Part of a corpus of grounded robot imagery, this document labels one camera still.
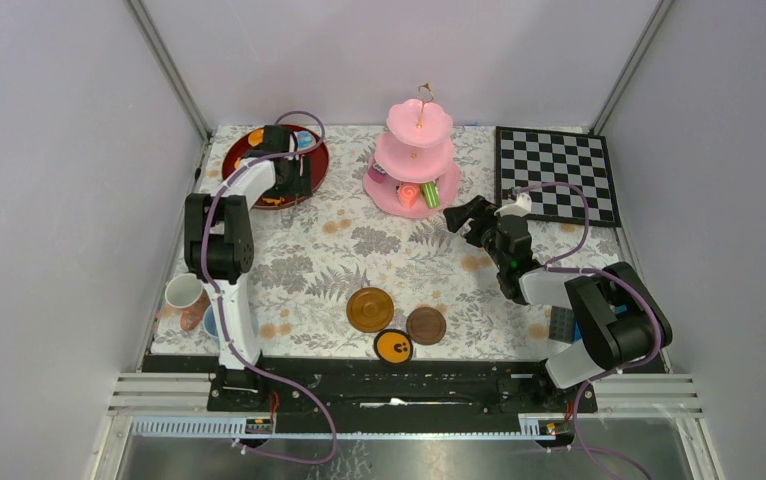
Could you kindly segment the blue frosted donut toy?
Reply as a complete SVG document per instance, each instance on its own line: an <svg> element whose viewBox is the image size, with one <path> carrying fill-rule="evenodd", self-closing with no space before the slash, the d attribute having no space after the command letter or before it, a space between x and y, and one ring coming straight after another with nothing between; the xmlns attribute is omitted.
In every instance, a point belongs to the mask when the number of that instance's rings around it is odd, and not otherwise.
<svg viewBox="0 0 766 480"><path fill-rule="evenodd" d="M309 131L302 130L296 132L296 144L298 150L307 149L317 142L316 137Z"/></svg>

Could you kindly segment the orange pancake stack toy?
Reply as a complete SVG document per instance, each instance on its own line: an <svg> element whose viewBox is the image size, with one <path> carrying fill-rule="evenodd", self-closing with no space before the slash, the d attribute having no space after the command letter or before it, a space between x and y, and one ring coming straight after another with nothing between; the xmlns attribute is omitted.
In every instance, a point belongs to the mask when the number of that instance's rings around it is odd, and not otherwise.
<svg viewBox="0 0 766 480"><path fill-rule="evenodd" d="M248 144L252 148L257 148L263 143L264 136L265 136L265 130L263 128L256 129L248 134L247 136Z"/></svg>

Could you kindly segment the dark red round tray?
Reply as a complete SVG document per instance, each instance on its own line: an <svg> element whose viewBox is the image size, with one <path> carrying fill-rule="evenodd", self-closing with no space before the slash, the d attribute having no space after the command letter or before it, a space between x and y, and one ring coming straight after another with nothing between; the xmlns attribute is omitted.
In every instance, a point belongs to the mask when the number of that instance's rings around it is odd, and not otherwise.
<svg viewBox="0 0 766 480"><path fill-rule="evenodd" d="M297 131L306 130L311 132L316 137L317 141L320 139L320 136L317 133L303 126L282 123L281 127L292 131L295 137ZM240 166L242 158L254 149L248 144L248 134L249 133L244 134L237 140L225 155L221 167L223 180L226 180ZM304 166L304 172L310 175L311 189L312 192L315 193L326 177L330 160L329 151L325 144L321 144L311 153L308 153L307 156L310 158L310 163ZM257 200L254 207L261 210L281 210L302 203L307 198L309 198L309 195L298 196L265 193Z"/></svg>

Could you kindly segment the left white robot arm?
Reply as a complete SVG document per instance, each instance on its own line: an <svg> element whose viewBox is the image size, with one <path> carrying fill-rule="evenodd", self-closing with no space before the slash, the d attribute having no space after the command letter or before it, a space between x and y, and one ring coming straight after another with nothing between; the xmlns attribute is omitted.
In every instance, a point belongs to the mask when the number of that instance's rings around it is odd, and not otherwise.
<svg viewBox="0 0 766 480"><path fill-rule="evenodd" d="M244 370L259 361L261 347L248 292L255 245L250 211L263 196L283 202L313 193L311 151L297 132L283 125L259 129L260 141L213 194L185 201L184 259L203 282L219 336L219 363Z"/></svg>

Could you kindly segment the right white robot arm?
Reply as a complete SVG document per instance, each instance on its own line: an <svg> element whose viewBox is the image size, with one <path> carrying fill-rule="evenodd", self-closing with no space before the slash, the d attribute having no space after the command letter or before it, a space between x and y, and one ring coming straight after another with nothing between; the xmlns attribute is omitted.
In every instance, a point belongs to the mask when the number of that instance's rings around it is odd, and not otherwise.
<svg viewBox="0 0 766 480"><path fill-rule="evenodd" d="M483 249L497 267L501 293L520 305L568 309L580 337L541 361L532 396L542 410L556 412L572 388L651 360L672 334L636 271L626 262L603 269L556 267L532 251L528 194L496 206L482 196L448 207L447 229Z"/></svg>

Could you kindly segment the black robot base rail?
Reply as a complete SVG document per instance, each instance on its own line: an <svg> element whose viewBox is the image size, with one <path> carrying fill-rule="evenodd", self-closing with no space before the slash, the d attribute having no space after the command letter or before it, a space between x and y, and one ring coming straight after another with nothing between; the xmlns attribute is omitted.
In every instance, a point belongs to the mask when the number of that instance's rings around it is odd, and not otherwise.
<svg viewBox="0 0 766 480"><path fill-rule="evenodd" d="M280 434L512 434L523 416L565 418L576 391L536 362L265 357L216 369L207 409L262 413Z"/></svg>

